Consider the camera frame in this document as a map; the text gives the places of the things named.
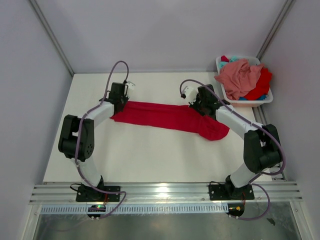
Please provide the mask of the crimson red t shirt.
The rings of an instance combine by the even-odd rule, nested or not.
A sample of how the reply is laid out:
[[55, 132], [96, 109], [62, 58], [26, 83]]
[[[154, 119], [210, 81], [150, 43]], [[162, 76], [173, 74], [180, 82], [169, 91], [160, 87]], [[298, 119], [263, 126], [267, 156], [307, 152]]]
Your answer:
[[221, 140], [230, 131], [226, 125], [209, 116], [200, 115], [188, 105], [129, 101], [123, 111], [111, 119], [118, 123], [198, 134], [209, 141]]

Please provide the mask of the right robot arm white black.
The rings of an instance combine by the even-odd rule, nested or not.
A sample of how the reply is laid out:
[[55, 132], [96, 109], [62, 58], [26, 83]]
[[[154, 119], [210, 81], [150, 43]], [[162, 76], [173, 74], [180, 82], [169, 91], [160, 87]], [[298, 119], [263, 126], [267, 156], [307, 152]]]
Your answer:
[[218, 98], [211, 84], [197, 90], [186, 86], [181, 96], [187, 99], [189, 107], [224, 124], [243, 140], [243, 164], [225, 179], [224, 193], [228, 198], [242, 197], [255, 178], [283, 161], [277, 128], [249, 121], [228, 101]]

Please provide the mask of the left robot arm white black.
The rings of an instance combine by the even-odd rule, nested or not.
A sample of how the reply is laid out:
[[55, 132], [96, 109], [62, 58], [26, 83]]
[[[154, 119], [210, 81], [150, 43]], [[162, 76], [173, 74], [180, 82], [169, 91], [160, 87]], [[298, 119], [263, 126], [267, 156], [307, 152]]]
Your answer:
[[98, 173], [93, 160], [95, 128], [104, 121], [122, 112], [131, 97], [135, 84], [130, 81], [111, 84], [100, 102], [83, 116], [66, 115], [58, 141], [58, 150], [73, 160], [81, 177], [81, 187], [94, 201], [101, 200], [110, 191], [104, 189], [104, 179]]

